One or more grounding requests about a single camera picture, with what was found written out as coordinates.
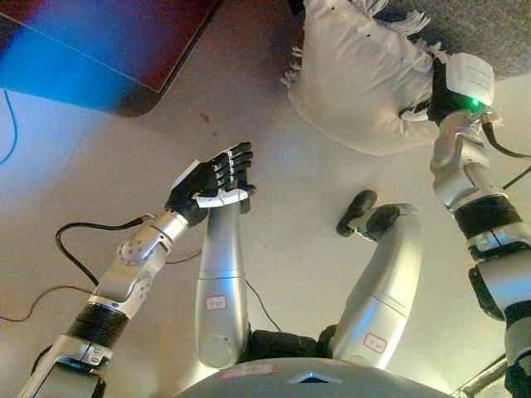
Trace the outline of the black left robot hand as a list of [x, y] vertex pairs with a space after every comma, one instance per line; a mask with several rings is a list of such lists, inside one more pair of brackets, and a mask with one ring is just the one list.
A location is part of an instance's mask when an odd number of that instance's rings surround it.
[[247, 208], [256, 193], [248, 182], [252, 159], [251, 143], [241, 142], [206, 162], [194, 161], [172, 185], [164, 210], [179, 214], [192, 227], [211, 208], [235, 203]]

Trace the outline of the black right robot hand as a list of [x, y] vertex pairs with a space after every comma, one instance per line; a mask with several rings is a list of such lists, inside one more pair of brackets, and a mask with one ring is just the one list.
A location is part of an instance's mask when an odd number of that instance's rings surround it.
[[411, 122], [430, 120], [439, 124], [457, 111], [472, 113], [494, 103], [494, 68], [469, 53], [458, 53], [433, 60], [431, 97], [402, 109], [400, 119]]

